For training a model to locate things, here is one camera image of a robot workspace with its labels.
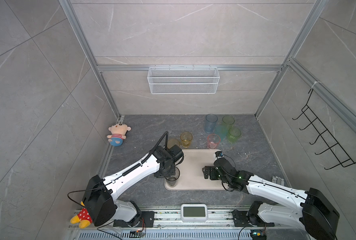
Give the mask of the tall amber yellow glass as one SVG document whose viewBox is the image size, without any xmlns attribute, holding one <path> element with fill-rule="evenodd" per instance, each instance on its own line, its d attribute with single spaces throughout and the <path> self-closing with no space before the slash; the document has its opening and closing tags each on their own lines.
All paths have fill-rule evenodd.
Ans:
<svg viewBox="0 0 356 240">
<path fill-rule="evenodd" d="M 178 139 L 169 139 L 167 142 L 167 147 L 171 149 L 173 146 L 177 145 L 178 147 L 181 146 L 181 142 Z"/>
</svg>

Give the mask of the dark grey smoked glass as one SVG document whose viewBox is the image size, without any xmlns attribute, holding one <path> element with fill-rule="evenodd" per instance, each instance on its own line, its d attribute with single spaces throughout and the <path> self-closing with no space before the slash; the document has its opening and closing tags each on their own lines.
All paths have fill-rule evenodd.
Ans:
<svg viewBox="0 0 356 240">
<path fill-rule="evenodd" d="M 165 178 L 165 182 L 167 183 L 168 186 L 170 187 L 175 187 L 177 180 L 179 179 L 181 173 L 178 167 L 175 167 L 175 173 L 173 176 Z"/>
</svg>

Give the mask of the beige plastic tray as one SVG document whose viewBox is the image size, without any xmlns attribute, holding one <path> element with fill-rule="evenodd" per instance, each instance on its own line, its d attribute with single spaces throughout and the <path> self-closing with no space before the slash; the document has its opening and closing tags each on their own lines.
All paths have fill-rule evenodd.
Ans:
<svg viewBox="0 0 356 240">
<path fill-rule="evenodd" d="M 164 186 L 169 191 L 218 191 L 223 190 L 220 180 L 205 179 L 202 168 L 205 166 L 213 166 L 216 160 L 217 149 L 184 149 L 184 161 L 178 165 L 180 177 L 172 187 L 168 183 Z"/>
</svg>

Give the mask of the blue glass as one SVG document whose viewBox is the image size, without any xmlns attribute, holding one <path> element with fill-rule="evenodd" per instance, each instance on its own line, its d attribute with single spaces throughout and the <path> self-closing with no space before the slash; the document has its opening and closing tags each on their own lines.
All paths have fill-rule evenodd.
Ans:
<svg viewBox="0 0 356 240">
<path fill-rule="evenodd" d="M 215 114 L 208 114 L 205 117 L 205 126 L 204 130 L 208 134 L 212 134 L 215 130 L 216 124 L 218 121 L 218 116 Z"/>
</svg>

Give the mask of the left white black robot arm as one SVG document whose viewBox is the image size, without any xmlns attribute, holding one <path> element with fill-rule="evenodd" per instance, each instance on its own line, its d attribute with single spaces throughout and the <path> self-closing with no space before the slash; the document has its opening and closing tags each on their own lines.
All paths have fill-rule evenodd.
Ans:
<svg viewBox="0 0 356 240">
<path fill-rule="evenodd" d="M 130 187 L 149 175 L 157 178 L 170 178 L 175 175 L 175 165 L 184 160 L 183 150 L 174 145 L 170 149 L 158 146 L 139 161 L 125 169 L 101 178 L 92 177 L 81 201 L 83 209 L 71 219 L 83 229 L 90 224 L 96 227 L 109 221 L 123 221 L 133 227 L 141 219 L 141 211 L 133 201 L 120 201 L 118 198 Z"/>
</svg>

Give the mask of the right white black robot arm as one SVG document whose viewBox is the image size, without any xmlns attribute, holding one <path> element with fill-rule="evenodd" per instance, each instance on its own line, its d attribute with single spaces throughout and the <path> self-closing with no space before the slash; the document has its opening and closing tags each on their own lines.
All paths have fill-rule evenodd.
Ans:
<svg viewBox="0 0 356 240">
<path fill-rule="evenodd" d="M 316 240 L 335 240 L 340 215 L 317 189 L 296 190 L 267 181 L 253 173 L 238 171 L 218 157 L 213 166 L 203 167 L 205 179 L 220 180 L 228 192 L 244 192 L 275 202 L 255 201 L 246 214 L 249 225 L 280 224 L 306 231 Z"/>
</svg>

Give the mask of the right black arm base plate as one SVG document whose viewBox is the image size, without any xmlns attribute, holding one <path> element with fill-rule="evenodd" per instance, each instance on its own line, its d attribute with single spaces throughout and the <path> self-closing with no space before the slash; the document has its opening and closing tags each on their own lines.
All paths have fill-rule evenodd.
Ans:
<svg viewBox="0 0 356 240">
<path fill-rule="evenodd" d="M 231 211 L 235 227 L 274 227 L 274 223 L 264 222 L 258 214 L 247 211 Z"/>
</svg>

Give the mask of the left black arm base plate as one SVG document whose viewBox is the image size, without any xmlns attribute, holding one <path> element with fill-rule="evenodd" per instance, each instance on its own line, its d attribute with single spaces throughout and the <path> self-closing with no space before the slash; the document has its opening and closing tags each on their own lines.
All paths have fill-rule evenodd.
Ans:
<svg viewBox="0 0 356 240">
<path fill-rule="evenodd" d="M 155 212 L 153 211 L 140 212 L 137 213 L 129 222 L 115 220 L 113 222 L 113 226 L 121 228 L 152 228 L 154 224 L 154 215 Z"/>
</svg>

